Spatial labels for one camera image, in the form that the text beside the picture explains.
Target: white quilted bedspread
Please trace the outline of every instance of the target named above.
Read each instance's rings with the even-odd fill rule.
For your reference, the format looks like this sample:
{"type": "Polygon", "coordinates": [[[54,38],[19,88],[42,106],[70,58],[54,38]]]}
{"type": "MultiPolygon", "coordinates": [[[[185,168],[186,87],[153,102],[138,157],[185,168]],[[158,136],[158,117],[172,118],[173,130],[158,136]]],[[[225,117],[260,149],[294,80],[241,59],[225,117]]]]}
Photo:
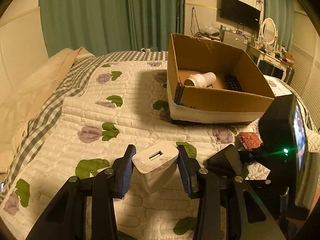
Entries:
{"type": "MultiPolygon", "coordinates": [[[[101,158],[112,165],[116,158],[123,156],[128,144],[134,144],[140,152],[161,140],[168,140],[173,144],[188,142],[194,146],[196,159],[203,166],[209,157],[229,143],[239,146],[234,133],[256,131],[257,120],[248,126],[232,128],[182,127],[168,122],[165,104],[160,110],[154,109],[156,101],[166,101],[165,70],[166,61],[111,63],[110,67],[97,68],[84,95],[65,98],[56,130],[17,176],[0,205],[0,216],[17,240],[26,238],[60,187],[76,174],[81,160],[101,158]],[[118,96],[112,97],[114,102],[106,99],[114,95],[118,96]],[[103,123],[111,123],[118,129],[116,138],[102,140],[103,123]],[[84,127],[96,128],[96,136],[88,135],[86,129],[90,128],[84,127]]],[[[270,84],[277,96],[290,94],[276,79],[270,78],[270,82],[276,85],[270,84]]],[[[78,170],[82,176],[89,174],[83,168],[78,170]]],[[[249,179],[263,179],[267,173],[268,170],[255,164],[250,168],[249,179]]],[[[123,200],[115,200],[114,206],[118,230],[136,239],[191,239],[192,231],[177,235],[173,228],[185,217],[196,217],[198,200],[188,199],[178,171],[164,189],[148,195],[135,170],[129,192],[123,200]]],[[[90,239],[90,209],[87,211],[87,239],[90,239]]]]}

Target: illuminated screen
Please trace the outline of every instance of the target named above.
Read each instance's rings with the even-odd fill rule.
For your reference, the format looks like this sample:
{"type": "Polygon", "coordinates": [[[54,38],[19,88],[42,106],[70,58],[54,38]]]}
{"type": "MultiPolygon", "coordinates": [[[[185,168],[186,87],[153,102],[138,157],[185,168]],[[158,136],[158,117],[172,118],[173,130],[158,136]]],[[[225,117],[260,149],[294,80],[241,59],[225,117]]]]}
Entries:
{"type": "Polygon", "coordinates": [[[305,137],[304,124],[303,124],[300,108],[298,105],[296,105],[296,109],[294,111],[293,128],[294,128],[294,135],[297,143],[297,151],[298,151],[297,161],[298,161],[298,167],[300,170],[302,166],[304,150],[306,148],[306,137],[305,137]]]}

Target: open cardboard box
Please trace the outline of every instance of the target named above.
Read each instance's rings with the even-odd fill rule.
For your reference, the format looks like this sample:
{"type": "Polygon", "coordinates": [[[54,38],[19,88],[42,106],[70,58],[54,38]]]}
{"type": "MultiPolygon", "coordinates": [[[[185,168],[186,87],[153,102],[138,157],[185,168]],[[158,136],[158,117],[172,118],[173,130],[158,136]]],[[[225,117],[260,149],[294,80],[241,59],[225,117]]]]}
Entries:
{"type": "Polygon", "coordinates": [[[250,123],[275,98],[268,82],[242,50],[224,43],[171,34],[168,54],[171,118],[201,123],[250,123]],[[212,87],[185,86],[190,74],[213,72],[212,87]],[[237,77],[243,92],[227,90],[224,75],[237,77]]]}

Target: silver bolt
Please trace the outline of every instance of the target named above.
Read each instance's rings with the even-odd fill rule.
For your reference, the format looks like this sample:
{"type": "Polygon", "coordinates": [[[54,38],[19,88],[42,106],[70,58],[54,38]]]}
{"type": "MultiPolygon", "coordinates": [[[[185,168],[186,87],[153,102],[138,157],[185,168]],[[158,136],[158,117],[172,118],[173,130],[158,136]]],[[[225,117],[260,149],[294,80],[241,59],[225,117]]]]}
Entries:
{"type": "Polygon", "coordinates": [[[208,170],[206,168],[201,168],[199,169],[199,172],[203,175],[207,174],[208,173],[208,170]]]}
{"type": "Polygon", "coordinates": [[[243,182],[243,178],[241,176],[235,176],[235,181],[241,183],[243,182]]]}
{"type": "Polygon", "coordinates": [[[70,178],[69,178],[69,181],[70,182],[76,182],[78,180],[78,177],[77,176],[71,176],[70,178]]]}
{"type": "Polygon", "coordinates": [[[104,170],[104,174],[110,175],[113,173],[113,168],[107,168],[104,170]]]}

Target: green curtain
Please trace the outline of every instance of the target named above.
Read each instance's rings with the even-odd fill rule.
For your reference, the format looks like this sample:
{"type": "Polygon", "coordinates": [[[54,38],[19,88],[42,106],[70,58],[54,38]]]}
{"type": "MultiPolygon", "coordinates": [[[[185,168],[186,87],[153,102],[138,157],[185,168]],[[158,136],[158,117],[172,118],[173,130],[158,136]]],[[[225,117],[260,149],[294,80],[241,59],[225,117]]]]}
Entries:
{"type": "Polygon", "coordinates": [[[157,47],[184,31],[184,0],[39,0],[48,55],[84,46],[96,56],[157,47]]]}
{"type": "Polygon", "coordinates": [[[265,18],[272,18],[278,29],[277,44],[284,43],[285,49],[290,51],[294,23],[292,0],[265,0],[265,18]]]}

